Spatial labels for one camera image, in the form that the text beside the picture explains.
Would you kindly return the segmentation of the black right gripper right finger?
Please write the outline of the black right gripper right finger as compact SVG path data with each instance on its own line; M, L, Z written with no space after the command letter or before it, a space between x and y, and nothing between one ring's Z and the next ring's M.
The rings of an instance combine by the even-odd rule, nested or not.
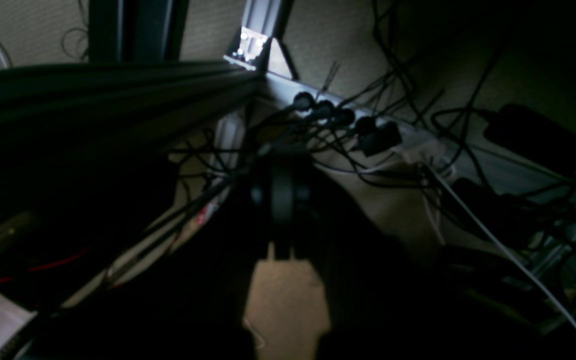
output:
M352 196L293 157L295 250L323 282L330 331L318 360L537 360L540 340L425 275Z

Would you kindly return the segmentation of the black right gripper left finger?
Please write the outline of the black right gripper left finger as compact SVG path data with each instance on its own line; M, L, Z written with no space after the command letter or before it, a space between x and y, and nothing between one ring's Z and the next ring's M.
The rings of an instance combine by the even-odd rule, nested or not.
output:
M243 313L258 261L294 253L294 156L270 150L177 251L58 318L45 360L253 359Z

